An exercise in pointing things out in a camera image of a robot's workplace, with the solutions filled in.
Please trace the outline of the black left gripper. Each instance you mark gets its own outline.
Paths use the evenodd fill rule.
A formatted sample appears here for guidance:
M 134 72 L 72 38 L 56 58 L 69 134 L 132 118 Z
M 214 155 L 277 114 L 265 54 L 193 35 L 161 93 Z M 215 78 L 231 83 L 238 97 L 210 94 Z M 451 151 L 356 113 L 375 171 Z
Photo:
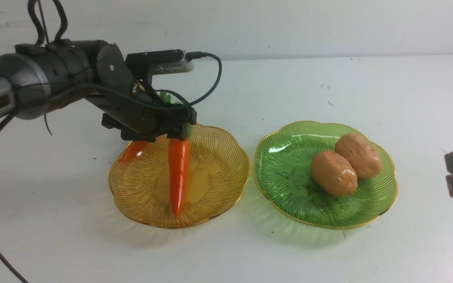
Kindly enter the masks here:
M 93 93 L 86 100 L 103 111 L 103 127 L 120 130 L 120 138 L 126 141 L 154 143 L 162 135 L 189 138 L 190 125 L 197 120 L 191 103 L 180 95 L 178 103 L 169 102 L 162 97 L 163 91 L 135 79 L 125 65 L 126 56 L 115 44 L 97 42 L 88 57 L 95 77 Z M 186 53 L 186 59 L 196 57 L 196 53 Z

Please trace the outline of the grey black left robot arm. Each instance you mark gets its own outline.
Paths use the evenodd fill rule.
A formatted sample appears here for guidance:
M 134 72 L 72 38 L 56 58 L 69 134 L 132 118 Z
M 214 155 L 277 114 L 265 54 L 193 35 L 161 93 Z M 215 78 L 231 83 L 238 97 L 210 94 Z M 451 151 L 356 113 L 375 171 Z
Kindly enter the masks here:
M 151 86 L 151 68 L 184 59 L 181 50 L 123 56 L 103 40 L 18 44 L 0 55 L 0 118 L 32 120 L 85 99 L 103 112 L 102 126 L 123 140 L 153 143 L 159 136 L 183 140 L 197 113 L 190 103 L 165 101 Z

